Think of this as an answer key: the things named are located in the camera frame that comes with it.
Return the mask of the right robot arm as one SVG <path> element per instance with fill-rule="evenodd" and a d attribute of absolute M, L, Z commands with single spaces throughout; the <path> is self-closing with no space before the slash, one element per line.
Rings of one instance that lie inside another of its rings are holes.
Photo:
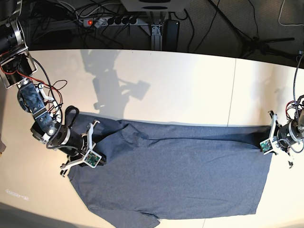
<path fill-rule="evenodd" d="M 57 89 L 50 81 L 44 82 L 33 77 L 41 64 L 32 58 L 25 41 L 24 32 L 18 17 L 21 14 L 22 1 L 2 0 L 0 2 L 0 77 L 6 89 L 16 86 L 17 98 L 21 108 L 31 113 L 34 124 L 31 127 L 33 137 L 46 145 L 47 149 L 59 149 L 64 152 L 68 161 L 61 166 L 69 168 L 85 164 L 91 168 L 105 165 L 106 156 L 95 151 L 93 141 L 94 127 L 97 120 L 89 123 L 87 131 L 76 133 L 68 116 L 71 111 L 79 114 L 79 109 L 69 106 L 62 111 L 62 103 L 53 94 Z"/>

